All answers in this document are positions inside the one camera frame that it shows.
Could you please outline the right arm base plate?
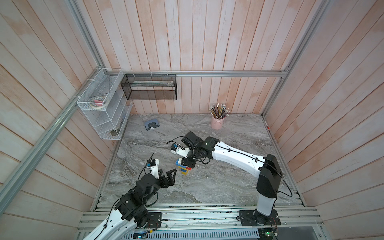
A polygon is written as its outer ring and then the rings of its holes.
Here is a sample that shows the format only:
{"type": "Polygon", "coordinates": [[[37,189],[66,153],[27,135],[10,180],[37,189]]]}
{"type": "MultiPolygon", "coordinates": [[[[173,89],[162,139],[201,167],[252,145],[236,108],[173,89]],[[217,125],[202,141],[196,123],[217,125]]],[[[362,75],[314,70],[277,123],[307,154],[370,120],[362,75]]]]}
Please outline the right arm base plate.
{"type": "Polygon", "coordinates": [[[281,220],[276,210],[272,210],[271,215],[266,217],[256,210],[242,210],[236,217],[242,226],[280,226],[281,220]]]}

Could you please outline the blue lego brick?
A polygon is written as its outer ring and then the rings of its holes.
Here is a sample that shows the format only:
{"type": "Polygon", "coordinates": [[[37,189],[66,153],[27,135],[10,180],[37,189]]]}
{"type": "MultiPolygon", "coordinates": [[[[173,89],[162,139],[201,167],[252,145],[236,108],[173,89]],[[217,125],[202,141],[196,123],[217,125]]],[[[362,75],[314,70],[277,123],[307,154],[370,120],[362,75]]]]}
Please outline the blue lego brick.
{"type": "Polygon", "coordinates": [[[178,166],[179,168],[182,168],[182,169],[187,169],[188,168],[187,166],[184,166],[182,164],[182,158],[178,159],[175,164],[176,164],[176,166],[178,166]]]}

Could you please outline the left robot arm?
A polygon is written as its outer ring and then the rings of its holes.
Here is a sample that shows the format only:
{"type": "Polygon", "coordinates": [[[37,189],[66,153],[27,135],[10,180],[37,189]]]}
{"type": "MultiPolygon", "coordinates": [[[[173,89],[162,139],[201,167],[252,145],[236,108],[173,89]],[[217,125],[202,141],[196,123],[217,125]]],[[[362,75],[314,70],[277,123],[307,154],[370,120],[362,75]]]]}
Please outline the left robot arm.
{"type": "Polygon", "coordinates": [[[149,223],[148,200],[163,188],[175,184],[176,169],[163,174],[159,171],[156,178],[151,171],[142,176],[136,186],[121,196],[111,208],[108,216],[91,233],[86,240],[119,240],[136,227],[142,228],[149,223]]]}

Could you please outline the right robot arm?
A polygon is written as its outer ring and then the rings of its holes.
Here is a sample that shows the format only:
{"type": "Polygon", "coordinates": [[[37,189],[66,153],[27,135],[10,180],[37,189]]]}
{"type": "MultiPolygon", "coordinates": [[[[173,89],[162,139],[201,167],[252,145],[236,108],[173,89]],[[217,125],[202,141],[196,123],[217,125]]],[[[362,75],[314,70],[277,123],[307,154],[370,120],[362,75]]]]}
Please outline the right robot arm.
{"type": "Polygon", "coordinates": [[[283,174],[275,156],[253,155],[213,137],[203,140],[193,132],[188,132],[182,137],[182,143],[183,147],[178,143],[172,143],[171,152],[180,156],[176,164],[183,172],[193,169],[197,162],[206,165],[205,160],[216,160],[238,167],[256,177],[259,198],[255,218],[258,222],[268,221],[271,218],[283,180],[283,174]]]}

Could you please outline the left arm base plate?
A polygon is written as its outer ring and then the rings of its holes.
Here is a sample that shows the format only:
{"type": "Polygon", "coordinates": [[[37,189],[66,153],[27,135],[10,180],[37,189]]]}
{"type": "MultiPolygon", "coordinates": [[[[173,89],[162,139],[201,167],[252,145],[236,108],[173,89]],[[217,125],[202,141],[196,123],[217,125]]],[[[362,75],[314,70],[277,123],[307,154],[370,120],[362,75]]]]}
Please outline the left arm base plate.
{"type": "Polygon", "coordinates": [[[149,212],[134,217],[134,222],[138,228],[159,229],[162,225],[161,212],[149,212]]]}

